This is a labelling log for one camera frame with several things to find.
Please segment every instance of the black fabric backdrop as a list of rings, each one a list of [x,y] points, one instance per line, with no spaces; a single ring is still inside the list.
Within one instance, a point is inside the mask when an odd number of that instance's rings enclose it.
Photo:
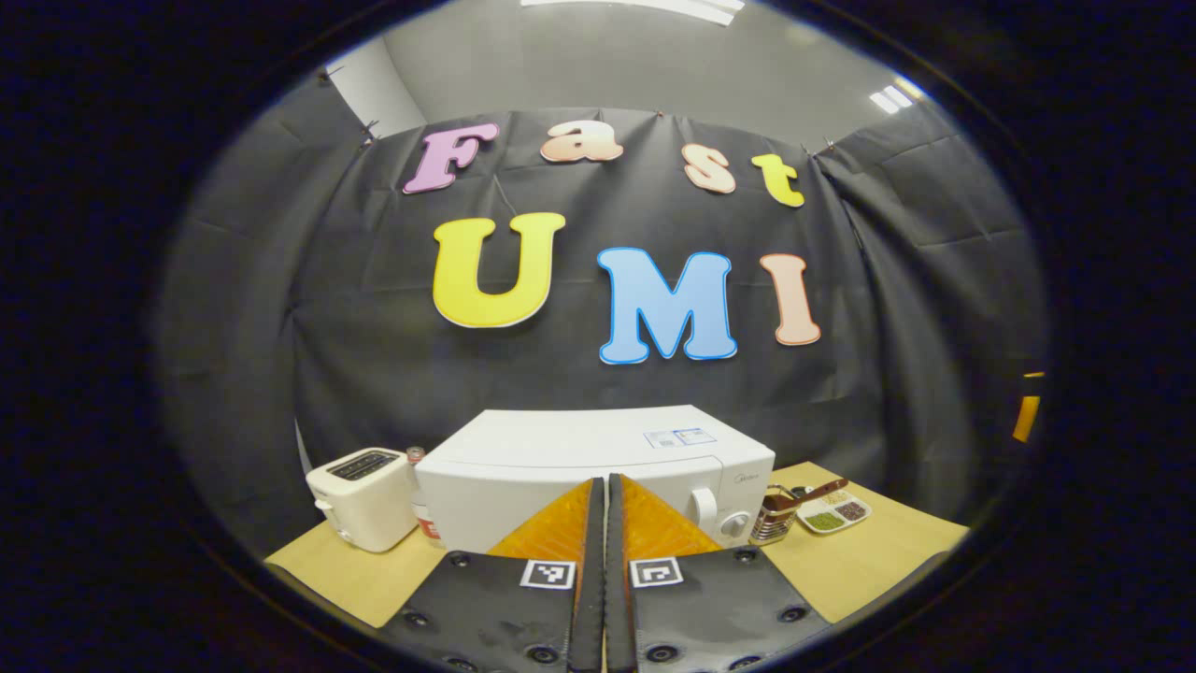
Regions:
[[[611,124],[623,155],[545,161],[547,129],[580,118]],[[451,186],[401,192],[425,135],[492,121],[500,135]],[[1017,383],[1045,347],[1038,283],[995,176],[928,105],[817,158],[612,109],[481,115],[364,148],[361,137],[335,90],[305,84],[215,166],[167,264],[157,335],[169,422],[209,506],[251,551],[319,521],[292,420],[319,465],[365,446],[434,449],[484,409],[692,404],[773,448],[777,467],[813,460],[947,519],[999,484]],[[726,154],[734,192],[685,177],[687,142]],[[798,170],[803,207],[764,190],[750,159],[770,152]],[[433,230],[493,219],[478,280],[501,292],[518,273],[507,222],[526,212],[566,218],[543,307],[502,329],[443,318]],[[727,256],[738,355],[665,361],[653,345],[641,365],[603,365],[610,282],[596,256],[620,245],[647,250],[670,283],[694,252]],[[758,263],[769,252],[806,259],[817,343],[776,343]]]

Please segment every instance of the white tray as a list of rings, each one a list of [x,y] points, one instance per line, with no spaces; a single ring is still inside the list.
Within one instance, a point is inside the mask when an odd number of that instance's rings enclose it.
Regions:
[[[806,492],[808,494],[813,489],[807,488]],[[848,507],[853,503],[864,510],[864,515],[860,516],[859,519],[855,519],[854,521],[852,519],[848,519],[843,513],[837,512],[838,508]],[[812,500],[807,503],[801,503],[801,506],[798,507],[798,512],[795,512],[794,514],[797,515],[798,521],[800,521],[806,528],[808,528],[814,533],[818,533],[819,536],[825,536],[828,533],[838,533],[844,528],[850,528],[852,526],[855,526],[856,524],[872,516],[872,508],[868,507],[866,502],[849,494],[847,489],[840,489],[837,491],[831,491],[830,494],[826,494],[820,498]],[[834,528],[820,530],[817,528],[813,524],[806,521],[806,519],[808,518],[817,518],[824,514],[829,514],[831,518],[841,521],[842,524]]]

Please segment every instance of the metal utensil holder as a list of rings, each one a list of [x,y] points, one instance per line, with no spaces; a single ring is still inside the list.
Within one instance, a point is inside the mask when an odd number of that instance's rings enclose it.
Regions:
[[[793,527],[795,513],[800,506],[794,504],[785,509],[769,509],[767,504],[768,496],[782,494],[789,500],[798,500],[798,496],[794,496],[792,491],[780,484],[769,484],[768,489],[764,490],[764,500],[761,502],[756,525],[751,528],[751,544],[757,546],[770,545],[781,542],[789,533],[789,528]]]

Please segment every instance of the letter m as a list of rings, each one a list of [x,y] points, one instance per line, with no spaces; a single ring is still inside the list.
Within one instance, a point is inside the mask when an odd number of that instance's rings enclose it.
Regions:
[[[606,365],[635,365],[648,360],[640,341],[643,318],[657,350],[671,359],[681,344],[685,323],[692,320],[685,355],[692,360],[721,360],[736,355],[727,320],[727,273],[731,259],[714,252],[695,252],[670,289],[648,253],[639,247],[609,247],[598,253],[598,265],[610,274],[610,342],[598,353]]]

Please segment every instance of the red label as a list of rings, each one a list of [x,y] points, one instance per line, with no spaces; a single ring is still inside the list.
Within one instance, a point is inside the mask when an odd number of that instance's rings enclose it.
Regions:
[[[423,534],[425,536],[432,538],[433,540],[439,540],[440,539],[440,533],[437,533],[437,525],[435,524],[433,524],[431,521],[426,521],[423,519],[416,519],[416,521],[420,522],[420,528],[423,530]]]

